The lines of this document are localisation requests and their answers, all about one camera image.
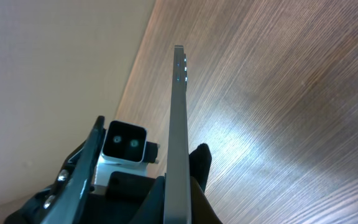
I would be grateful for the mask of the smartphone with teal screen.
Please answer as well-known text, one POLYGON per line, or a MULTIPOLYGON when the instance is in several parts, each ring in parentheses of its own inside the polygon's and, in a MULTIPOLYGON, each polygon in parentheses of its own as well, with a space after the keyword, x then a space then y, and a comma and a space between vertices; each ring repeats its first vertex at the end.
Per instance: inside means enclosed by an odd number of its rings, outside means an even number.
POLYGON ((176 45, 165 176, 164 223, 191 223, 191 187, 186 110, 186 55, 176 45))

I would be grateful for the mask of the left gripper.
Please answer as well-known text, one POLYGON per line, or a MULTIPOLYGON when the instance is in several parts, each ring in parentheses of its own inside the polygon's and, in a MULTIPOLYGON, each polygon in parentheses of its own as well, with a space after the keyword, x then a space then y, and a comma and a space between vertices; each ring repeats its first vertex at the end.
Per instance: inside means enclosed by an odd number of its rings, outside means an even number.
MULTIPOLYGON (((91 185, 105 137, 98 116, 77 153, 63 164, 56 181, 32 196, 5 223, 162 223, 165 178, 113 172, 100 194, 91 185)), ((189 155, 192 223, 222 223, 205 196, 212 156, 207 144, 189 155)))

